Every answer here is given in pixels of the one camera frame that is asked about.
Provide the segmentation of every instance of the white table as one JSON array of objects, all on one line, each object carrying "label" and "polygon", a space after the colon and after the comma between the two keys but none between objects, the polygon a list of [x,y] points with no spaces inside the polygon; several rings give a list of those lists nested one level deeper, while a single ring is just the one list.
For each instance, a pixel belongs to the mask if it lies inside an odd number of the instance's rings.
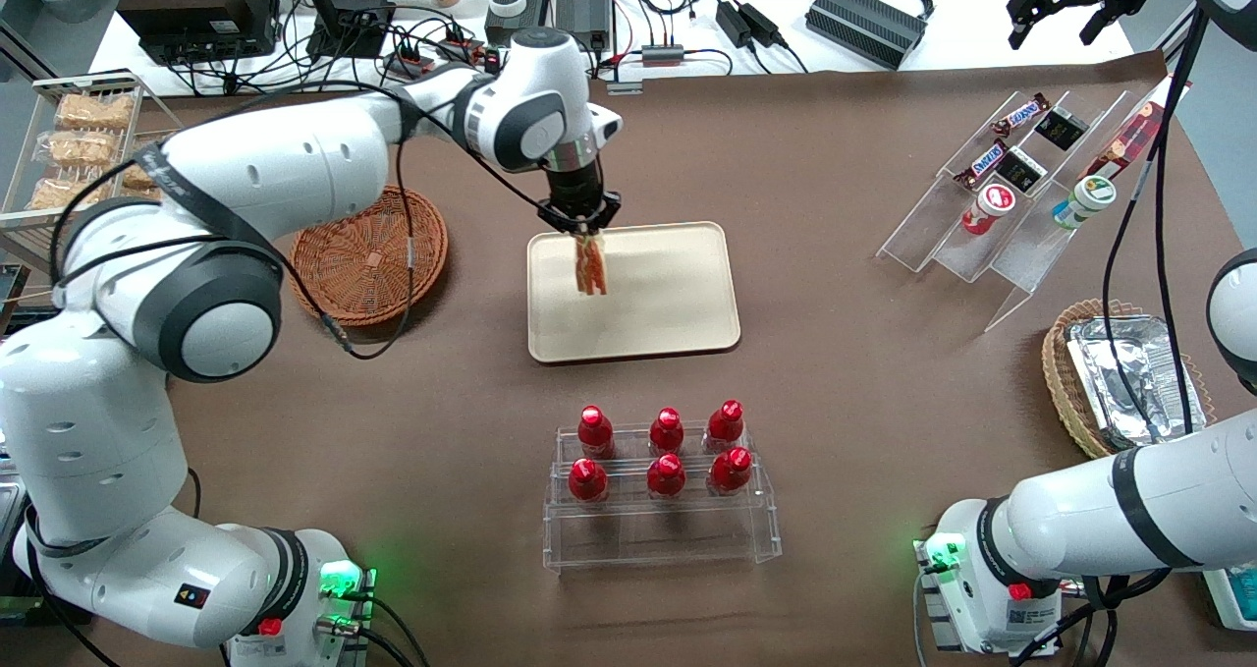
[{"label": "white table", "polygon": [[[391,0],[396,4],[411,4],[419,6],[435,6],[434,0]],[[656,0],[664,4],[665,0]],[[754,4],[762,13],[774,20],[782,35],[791,46],[798,52],[799,58],[811,70],[880,70],[881,68],[860,58],[859,55],[838,46],[835,43],[812,33],[804,26],[804,14],[813,0],[739,0]],[[910,14],[920,13],[916,0],[885,0]],[[1120,58],[1131,53],[1130,43],[1116,24],[1105,29],[1095,44],[1085,46],[1079,41],[1079,31],[1095,13],[1095,8],[1077,8],[1066,10],[1056,16],[1043,20],[1033,28],[1029,38],[1021,50],[1012,50],[1008,45],[1008,33],[1011,23],[1004,5],[1008,0],[934,0],[935,11],[929,19],[929,28],[924,40],[908,57],[901,69],[904,70],[930,70],[948,68],[989,68],[1002,65],[1026,64],[1071,64],[1071,63],[1099,63]],[[632,26],[634,49],[649,43],[646,19],[635,0],[618,0],[620,13],[617,20],[627,20]],[[484,35],[484,16],[488,0],[461,0],[449,10],[460,24],[474,29],[480,36]],[[686,13],[675,16],[675,40],[686,49],[716,48],[733,57],[733,72],[735,74],[762,73],[754,63],[752,55],[745,50],[734,50],[724,33],[715,24],[715,0],[700,0],[695,6],[698,18],[690,20]],[[283,6],[284,14],[288,6]],[[393,23],[409,28],[416,21],[430,18],[432,14],[398,9]],[[289,24],[289,43],[298,45],[297,53],[304,55],[305,36],[313,30],[314,11],[299,8],[295,18]],[[660,23],[656,15],[651,15],[655,23],[656,39],[662,41]],[[621,29],[617,49],[627,50],[628,31]],[[798,65],[788,53],[781,48],[760,49],[760,58],[772,72],[798,72]],[[681,65],[670,68],[645,68],[636,62],[626,62],[620,70],[622,80],[641,80],[644,78],[679,77],[679,75],[705,75],[723,74],[725,62],[719,55],[703,55],[701,60],[693,57]],[[248,73],[256,70],[275,59],[275,55],[240,60],[238,70]],[[189,94],[189,88],[180,82],[166,68],[156,65],[140,49],[138,39],[127,24],[114,15],[104,35],[101,48],[92,63],[92,70],[129,69],[143,78],[143,80],[161,95]],[[370,60],[358,60],[358,75],[365,80],[377,82],[378,75]],[[298,72],[295,68],[278,70],[265,75],[266,82],[292,80]],[[327,77],[327,70],[317,72],[317,78]],[[338,60],[332,67],[332,78],[351,78],[352,67],[347,59]],[[197,84],[206,93],[219,93],[217,82],[202,78]]]}]

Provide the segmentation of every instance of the red bottle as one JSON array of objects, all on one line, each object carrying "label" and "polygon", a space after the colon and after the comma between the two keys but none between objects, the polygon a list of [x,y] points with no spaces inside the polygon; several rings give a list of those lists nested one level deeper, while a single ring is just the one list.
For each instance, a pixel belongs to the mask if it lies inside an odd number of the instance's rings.
[{"label": "red bottle", "polygon": [[567,476],[567,489],[572,497],[581,502],[602,502],[607,497],[607,471],[598,466],[597,461],[581,457],[572,462],[572,471]]},{"label": "red bottle", "polygon": [[646,471],[646,487],[650,497],[662,500],[675,497],[685,487],[685,466],[676,453],[664,453],[651,462]]},{"label": "red bottle", "polygon": [[650,452],[652,456],[676,453],[685,440],[681,416],[672,407],[664,407],[650,426]]},{"label": "red bottle", "polygon": [[738,399],[729,399],[708,420],[708,428],[703,435],[703,447],[709,453],[729,451],[742,438],[743,428],[745,428],[745,422],[742,421],[742,403]]},{"label": "red bottle", "polygon": [[735,446],[720,453],[708,472],[711,494],[737,494],[750,480],[750,452]]},{"label": "red bottle", "polygon": [[601,408],[592,404],[585,407],[585,411],[581,412],[581,422],[576,426],[576,435],[581,440],[581,452],[585,453],[585,457],[600,457],[605,461],[607,457],[616,456],[616,440],[612,437],[611,420],[607,420]]}]

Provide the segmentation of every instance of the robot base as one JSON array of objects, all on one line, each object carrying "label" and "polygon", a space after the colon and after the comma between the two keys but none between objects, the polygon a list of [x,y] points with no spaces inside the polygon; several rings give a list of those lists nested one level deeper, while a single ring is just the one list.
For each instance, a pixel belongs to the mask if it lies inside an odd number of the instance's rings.
[{"label": "robot base", "polygon": [[[982,500],[955,502],[944,511],[935,533],[915,543],[921,570],[939,553],[957,560],[952,570],[921,579],[925,604],[940,651],[1016,656],[1060,618],[1061,593],[1029,600],[1009,598],[1008,588],[996,579],[978,551],[978,516],[985,506]],[[948,546],[957,551],[949,553]],[[1057,647],[1053,641],[1036,657],[1050,657]]]},{"label": "robot base", "polygon": [[353,565],[332,534],[298,530],[297,538],[309,551],[305,592],[279,634],[236,636],[226,643],[231,667],[361,667],[358,657],[366,653],[358,648],[357,638],[317,632],[314,623],[321,617],[360,619],[363,607],[326,595],[327,584],[353,577],[354,590],[373,593],[375,572]]}]

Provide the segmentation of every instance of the bread snack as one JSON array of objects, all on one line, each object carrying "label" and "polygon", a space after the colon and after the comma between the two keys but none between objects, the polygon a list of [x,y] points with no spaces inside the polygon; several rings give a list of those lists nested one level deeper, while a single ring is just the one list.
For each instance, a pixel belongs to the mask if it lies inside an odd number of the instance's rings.
[{"label": "bread snack", "polygon": [[118,151],[113,133],[41,133],[35,157],[63,167],[112,166]]},{"label": "bread snack", "polygon": [[[48,207],[65,207],[70,205],[73,197],[80,192],[84,187],[88,187],[87,181],[68,181],[63,178],[39,178],[35,183],[35,193],[30,197],[31,210],[48,210]],[[83,198],[83,205],[93,205],[98,202],[104,193],[108,192],[108,187],[102,185],[91,196]]]},{"label": "bread snack", "polygon": [[57,126],[63,128],[126,129],[136,98],[129,94],[88,97],[67,94],[57,107]]},{"label": "bread snack", "polygon": [[157,183],[152,178],[148,178],[148,173],[145,173],[145,170],[141,170],[140,165],[127,166],[127,170],[122,172],[122,185],[126,188],[134,190],[157,187]]}]

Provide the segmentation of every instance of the green status light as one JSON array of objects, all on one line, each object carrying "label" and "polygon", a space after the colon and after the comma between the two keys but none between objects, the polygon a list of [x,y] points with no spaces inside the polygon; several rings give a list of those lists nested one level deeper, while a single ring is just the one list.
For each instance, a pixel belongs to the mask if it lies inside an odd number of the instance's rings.
[{"label": "green status light", "polygon": [[964,536],[952,533],[934,534],[925,541],[925,553],[935,567],[955,569],[964,556]]},{"label": "green status light", "polygon": [[362,584],[362,569],[349,559],[329,561],[319,569],[319,593],[337,598],[348,592],[358,590]]}]

